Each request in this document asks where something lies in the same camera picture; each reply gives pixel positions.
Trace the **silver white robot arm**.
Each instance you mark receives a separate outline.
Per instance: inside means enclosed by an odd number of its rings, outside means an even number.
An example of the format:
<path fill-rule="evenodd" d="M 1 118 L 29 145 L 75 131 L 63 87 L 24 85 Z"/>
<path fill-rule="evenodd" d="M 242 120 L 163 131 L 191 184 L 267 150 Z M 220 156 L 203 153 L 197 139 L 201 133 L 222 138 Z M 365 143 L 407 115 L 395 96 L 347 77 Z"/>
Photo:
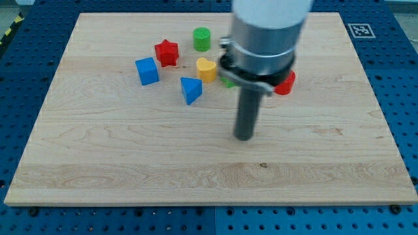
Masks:
<path fill-rule="evenodd" d="M 251 74 L 269 75 L 290 64 L 312 0 L 234 0 L 229 53 Z"/>

